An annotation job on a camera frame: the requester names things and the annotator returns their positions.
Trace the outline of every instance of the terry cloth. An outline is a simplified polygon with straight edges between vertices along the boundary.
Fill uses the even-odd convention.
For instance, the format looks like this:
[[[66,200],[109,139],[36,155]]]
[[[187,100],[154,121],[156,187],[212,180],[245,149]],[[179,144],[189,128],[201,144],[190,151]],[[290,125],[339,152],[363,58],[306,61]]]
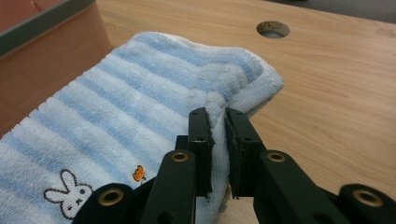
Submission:
[[[135,35],[56,92],[0,142],[0,223],[70,223],[93,190],[139,187],[205,107],[216,142],[213,193],[196,223],[214,222],[228,186],[226,106],[256,111],[282,88],[276,70],[238,48],[160,33]]]

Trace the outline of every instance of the orange embroidery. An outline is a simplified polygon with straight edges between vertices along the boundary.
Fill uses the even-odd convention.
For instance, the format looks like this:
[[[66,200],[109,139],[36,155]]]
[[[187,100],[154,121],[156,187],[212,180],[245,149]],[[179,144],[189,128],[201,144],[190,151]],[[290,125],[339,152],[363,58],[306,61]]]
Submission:
[[[143,166],[138,165],[137,169],[134,170],[133,176],[134,176],[134,180],[137,182],[139,182],[141,180],[146,180],[145,169],[143,168]]]

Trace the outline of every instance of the wood grain surface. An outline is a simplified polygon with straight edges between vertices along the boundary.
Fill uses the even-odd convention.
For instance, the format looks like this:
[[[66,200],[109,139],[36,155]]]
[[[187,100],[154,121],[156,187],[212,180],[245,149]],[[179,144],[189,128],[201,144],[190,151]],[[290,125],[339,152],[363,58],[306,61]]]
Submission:
[[[113,46],[139,32],[249,49],[285,88],[252,123],[319,186],[361,183],[396,199],[396,25],[260,0],[98,0]],[[259,35],[281,21],[285,38]],[[229,201],[218,223],[257,223],[251,199]]]

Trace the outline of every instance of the towel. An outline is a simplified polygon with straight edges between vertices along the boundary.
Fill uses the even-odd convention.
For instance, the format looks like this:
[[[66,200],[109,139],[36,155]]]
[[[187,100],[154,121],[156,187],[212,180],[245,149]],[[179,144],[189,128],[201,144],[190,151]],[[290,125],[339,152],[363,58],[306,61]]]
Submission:
[[[252,114],[282,88],[276,70],[239,48],[140,33],[56,92],[0,141],[0,223],[71,223],[109,183],[155,177],[188,115],[205,107],[216,144],[213,192],[196,223],[214,222],[228,186],[224,109]]]

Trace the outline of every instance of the bunny face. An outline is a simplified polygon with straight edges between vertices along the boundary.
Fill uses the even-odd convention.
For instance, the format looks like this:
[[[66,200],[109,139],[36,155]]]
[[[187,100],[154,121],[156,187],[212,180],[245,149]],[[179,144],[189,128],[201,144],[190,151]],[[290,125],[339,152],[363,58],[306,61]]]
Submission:
[[[61,171],[61,179],[65,190],[46,189],[44,198],[51,203],[59,203],[65,218],[72,220],[79,208],[92,194],[92,187],[87,184],[78,184],[76,176],[69,170]]]

